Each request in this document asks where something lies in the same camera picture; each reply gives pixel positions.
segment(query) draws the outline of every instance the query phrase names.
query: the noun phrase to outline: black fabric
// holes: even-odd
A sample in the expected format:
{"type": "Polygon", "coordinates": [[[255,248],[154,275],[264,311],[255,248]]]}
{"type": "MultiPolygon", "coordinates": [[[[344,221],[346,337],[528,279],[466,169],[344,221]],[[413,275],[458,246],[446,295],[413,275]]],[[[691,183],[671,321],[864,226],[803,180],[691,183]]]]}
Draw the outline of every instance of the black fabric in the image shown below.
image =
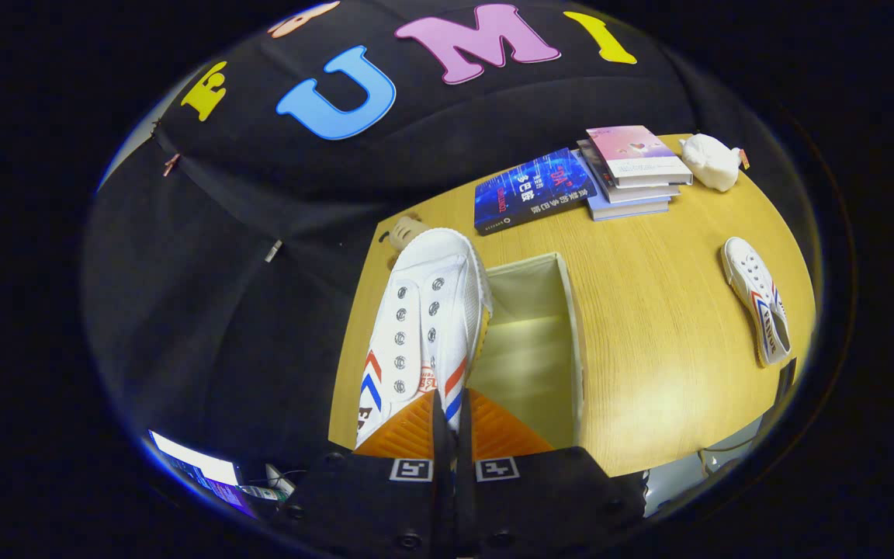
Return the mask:
{"type": "Polygon", "coordinates": [[[587,127],[701,130],[747,149],[749,174],[813,265],[815,227],[795,166],[740,99],[603,15],[568,3],[515,4],[560,59],[485,64],[479,78],[445,85],[432,55],[393,32],[431,15],[474,26],[475,5],[430,0],[344,0],[281,39],[269,38],[273,22],[265,22],[210,59],[202,73],[228,61],[220,105],[201,123],[181,106],[187,85],[154,138],[103,185],[88,224],[85,324],[100,373],[135,429],[245,464],[300,467],[329,452],[334,376],[376,222],[574,145],[587,127]],[[639,63],[603,61],[581,25],[561,15],[568,9],[607,21],[639,63]],[[397,86],[381,121],[324,141],[275,113],[305,78],[339,109],[363,102],[345,75],[322,70],[357,45],[397,86]],[[283,245],[264,262],[275,240],[283,245]]]}

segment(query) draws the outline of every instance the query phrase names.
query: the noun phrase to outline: yellow letter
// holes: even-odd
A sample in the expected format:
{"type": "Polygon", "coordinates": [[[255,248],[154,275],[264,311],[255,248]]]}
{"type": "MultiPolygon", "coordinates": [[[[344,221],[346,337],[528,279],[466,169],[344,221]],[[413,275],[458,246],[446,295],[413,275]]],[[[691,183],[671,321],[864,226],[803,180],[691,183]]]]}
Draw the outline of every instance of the yellow letter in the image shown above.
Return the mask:
{"type": "Polygon", "coordinates": [[[621,61],[624,64],[636,64],[636,57],[625,52],[620,42],[616,40],[612,33],[606,29],[606,24],[602,20],[579,14],[578,12],[564,12],[564,15],[579,22],[592,39],[599,43],[599,56],[607,61],[621,61]]]}
{"type": "Polygon", "coordinates": [[[216,109],[216,105],[219,105],[223,95],[227,94],[226,88],[213,90],[213,88],[219,88],[227,80],[224,75],[219,73],[226,66],[226,61],[221,61],[210,68],[182,99],[182,106],[191,105],[199,111],[199,121],[205,121],[209,113],[212,113],[213,109],[216,109]]]}

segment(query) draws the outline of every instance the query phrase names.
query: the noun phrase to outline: white shoe with stripes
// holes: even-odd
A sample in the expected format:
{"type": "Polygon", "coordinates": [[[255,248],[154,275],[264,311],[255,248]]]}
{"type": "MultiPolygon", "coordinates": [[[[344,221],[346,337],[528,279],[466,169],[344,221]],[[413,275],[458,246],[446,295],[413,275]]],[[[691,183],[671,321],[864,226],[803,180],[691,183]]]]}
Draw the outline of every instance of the white shoe with stripes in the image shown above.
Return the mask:
{"type": "Polygon", "coordinates": [[[485,266],[464,234],[438,227],[409,241],[388,277],[372,330],[355,448],[434,388],[456,432],[461,390],[490,316],[485,266]]]}
{"type": "Polygon", "coordinates": [[[778,288],[761,255],[739,237],[728,238],[720,249],[726,282],[754,315],[757,355],[764,366],[779,363],[792,352],[788,318],[778,288]]]}

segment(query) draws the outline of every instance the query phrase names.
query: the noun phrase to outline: letter m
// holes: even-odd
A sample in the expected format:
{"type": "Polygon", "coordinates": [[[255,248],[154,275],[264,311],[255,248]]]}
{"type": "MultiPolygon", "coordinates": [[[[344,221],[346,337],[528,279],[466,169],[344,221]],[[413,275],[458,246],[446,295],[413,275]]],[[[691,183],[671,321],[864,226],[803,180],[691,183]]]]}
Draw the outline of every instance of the letter m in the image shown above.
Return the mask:
{"type": "Polygon", "coordinates": [[[486,4],[475,8],[475,29],[442,20],[422,18],[395,30],[400,39],[415,39],[443,64],[447,85],[458,85],[478,78],[485,71],[481,64],[472,64],[459,50],[479,57],[501,68],[506,66],[503,39],[512,47],[512,60],[531,64],[561,56],[540,39],[509,4],[486,4]]]}

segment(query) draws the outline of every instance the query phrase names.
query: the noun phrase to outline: monitor screen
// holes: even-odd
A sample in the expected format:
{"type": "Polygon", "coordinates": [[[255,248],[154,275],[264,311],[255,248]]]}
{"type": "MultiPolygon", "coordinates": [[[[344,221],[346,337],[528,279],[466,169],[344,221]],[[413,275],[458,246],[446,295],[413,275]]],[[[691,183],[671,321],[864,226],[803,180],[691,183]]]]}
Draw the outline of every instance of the monitor screen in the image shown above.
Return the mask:
{"type": "Polygon", "coordinates": [[[153,431],[150,432],[150,436],[169,467],[184,471],[197,484],[230,503],[239,512],[258,517],[258,514],[253,512],[251,506],[246,502],[244,492],[237,487],[241,480],[237,477],[237,467],[232,463],[197,453],[195,450],[185,448],[185,446],[153,431]]]}

